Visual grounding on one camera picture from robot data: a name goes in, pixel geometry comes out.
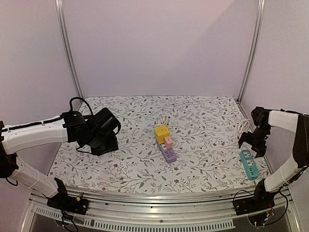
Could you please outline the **teal power strip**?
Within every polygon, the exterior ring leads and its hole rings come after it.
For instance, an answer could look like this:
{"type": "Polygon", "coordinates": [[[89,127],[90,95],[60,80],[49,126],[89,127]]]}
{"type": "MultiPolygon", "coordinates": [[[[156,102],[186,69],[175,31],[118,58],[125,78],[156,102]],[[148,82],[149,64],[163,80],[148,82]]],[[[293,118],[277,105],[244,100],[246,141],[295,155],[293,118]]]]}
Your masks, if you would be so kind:
{"type": "Polygon", "coordinates": [[[240,159],[244,166],[247,178],[249,180],[256,180],[259,177],[259,171],[254,161],[254,157],[249,150],[242,150],[240,152],[240,159]]]}

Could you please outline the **pink plug adapter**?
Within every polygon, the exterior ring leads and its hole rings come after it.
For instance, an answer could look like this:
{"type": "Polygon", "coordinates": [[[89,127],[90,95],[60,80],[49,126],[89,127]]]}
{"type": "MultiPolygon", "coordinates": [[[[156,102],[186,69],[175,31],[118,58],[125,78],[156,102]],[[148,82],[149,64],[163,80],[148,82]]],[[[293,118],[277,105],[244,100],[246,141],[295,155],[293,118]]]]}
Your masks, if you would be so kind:
{"type": "Polygon", "coordinates": [[[164,145],[166,147],[166,149],[171,149],[173,146],[173,141],[172,138],[170,136],[166,136],[164,138],[164,145]]]}

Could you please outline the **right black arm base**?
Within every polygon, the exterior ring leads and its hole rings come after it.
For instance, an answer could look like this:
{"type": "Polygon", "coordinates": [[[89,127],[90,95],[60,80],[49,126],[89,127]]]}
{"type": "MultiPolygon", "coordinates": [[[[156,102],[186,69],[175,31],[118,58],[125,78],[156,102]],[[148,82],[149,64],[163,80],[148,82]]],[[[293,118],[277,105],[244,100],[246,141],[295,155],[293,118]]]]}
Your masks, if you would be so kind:
{"type": "Polygon", "coordinates": [[[249,193],[246,190],[239,190],[234,195],[233,207],[236,211],[237,216],[265,210],[265,209],[275,206],[274,197],[279,192],[278,191],[275,191],[275,192],[266,191],[264,181],[265,179],[261,180],[257,184],[253,194],[249,193]],[[246,192],[250,196],[241,198],[241,199],[236,199],[236,196],[241,192],[246,192]]]}

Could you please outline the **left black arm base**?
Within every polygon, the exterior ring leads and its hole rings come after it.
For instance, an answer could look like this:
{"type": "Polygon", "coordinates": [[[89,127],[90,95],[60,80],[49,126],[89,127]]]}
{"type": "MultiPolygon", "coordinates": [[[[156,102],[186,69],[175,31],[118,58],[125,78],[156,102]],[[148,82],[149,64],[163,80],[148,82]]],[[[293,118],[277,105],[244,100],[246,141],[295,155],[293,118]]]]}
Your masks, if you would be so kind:
{"type": "Polygon", "coordinates": [[[89,200],[84,198],[84,193],[81,192],[76,197],[69,196],[62,180],[55,178],[55,181],[57,183],[57,193],[53,197],[47,197],[47,205],[62,211],[86,215],[89,200]]]}

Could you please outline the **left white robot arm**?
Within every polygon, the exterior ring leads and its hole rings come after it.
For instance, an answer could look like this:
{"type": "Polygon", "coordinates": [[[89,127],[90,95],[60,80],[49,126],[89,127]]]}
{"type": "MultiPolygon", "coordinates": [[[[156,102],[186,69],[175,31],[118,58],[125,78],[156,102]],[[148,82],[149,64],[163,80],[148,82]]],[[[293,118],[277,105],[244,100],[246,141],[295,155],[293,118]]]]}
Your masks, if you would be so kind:
{"type": "Polygon", "coordinates": [[[50,178],[25,163],[19,151],[53,143],[77,143],[78,148],[90,147],[91,155],[101,156],[118,149],[117,134],[121,123],[108,108],[96,114],[82,115],[70,109],[59,116],[21,125],[0,125],[0,176],[8,182],[15,180],[40,192],[62,210],[72,205],[64,183],[50,178]]]}

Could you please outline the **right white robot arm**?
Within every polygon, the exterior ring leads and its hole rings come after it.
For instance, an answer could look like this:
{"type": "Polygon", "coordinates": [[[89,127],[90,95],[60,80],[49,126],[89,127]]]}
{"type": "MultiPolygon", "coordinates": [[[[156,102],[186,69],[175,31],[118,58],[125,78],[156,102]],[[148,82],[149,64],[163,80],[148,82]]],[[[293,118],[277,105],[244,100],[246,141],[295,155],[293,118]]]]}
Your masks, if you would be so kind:
{"type": "Polygon", "coordinates": [[[250,207],[261,210],[268,203],[268,196],[277,194],[309,166],[309,116],[288,110],[255,107],[251,112],[255,129],[242,132],[238,145],[247,143],[256,157],[268,156],[278,161],[278,168],[258,183],[250,207]]]}

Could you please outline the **yellow cube socket adapter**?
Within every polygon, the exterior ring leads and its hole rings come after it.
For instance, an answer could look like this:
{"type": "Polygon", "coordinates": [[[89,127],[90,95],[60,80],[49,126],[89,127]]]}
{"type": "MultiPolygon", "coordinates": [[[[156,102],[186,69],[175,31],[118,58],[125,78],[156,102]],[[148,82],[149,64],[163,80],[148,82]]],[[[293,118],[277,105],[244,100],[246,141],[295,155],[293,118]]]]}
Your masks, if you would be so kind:
{"type": "Polygon", "coordinates": [[[156,141],[161,145],[165,142],[165,137],[170,136],[170,131],[166,125],[155,127],[155,138],[156,141]]]}

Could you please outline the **purple power strip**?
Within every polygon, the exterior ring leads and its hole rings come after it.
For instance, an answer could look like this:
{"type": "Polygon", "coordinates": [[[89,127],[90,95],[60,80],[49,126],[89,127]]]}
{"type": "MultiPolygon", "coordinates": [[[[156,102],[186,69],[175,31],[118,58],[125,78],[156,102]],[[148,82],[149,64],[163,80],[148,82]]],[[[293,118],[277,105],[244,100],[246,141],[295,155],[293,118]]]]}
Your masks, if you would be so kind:
{"type": "Polygon", "coordinates": [[[176,161],[177,159],[177,154],[175,153],[175,151],[170,148],[166,148],[166,146],[164,144],[160,145],[157,143],[157,146],[160,150],[160,152],[162,153],[166,163],[173,163],[176,161]]]}

